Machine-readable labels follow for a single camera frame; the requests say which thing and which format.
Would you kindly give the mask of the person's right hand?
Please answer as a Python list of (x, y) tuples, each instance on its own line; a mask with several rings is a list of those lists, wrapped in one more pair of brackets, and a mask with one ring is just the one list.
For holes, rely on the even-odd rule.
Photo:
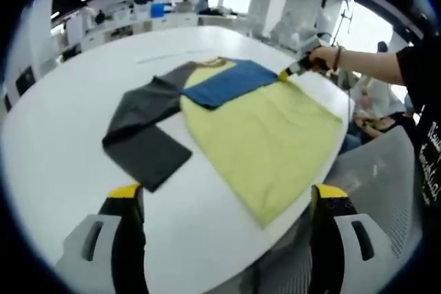
[(336, 71), (342, 52), (341, 47), (319, 47), (312, 51), (309, 60), (315, 71)]

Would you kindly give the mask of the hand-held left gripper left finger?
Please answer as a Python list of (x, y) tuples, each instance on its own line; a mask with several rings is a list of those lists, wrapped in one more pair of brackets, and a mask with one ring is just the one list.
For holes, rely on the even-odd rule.
[(148, 293), (143, 188), (111, 191), (63, 242), (57, 275), (74, 293)]

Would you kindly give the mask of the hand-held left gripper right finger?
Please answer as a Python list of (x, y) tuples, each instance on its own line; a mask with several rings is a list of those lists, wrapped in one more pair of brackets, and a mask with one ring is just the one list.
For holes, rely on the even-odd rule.
[(379, 293), (401, 261), (390, 237), (334, 186), (311, 187), (309, 293)]

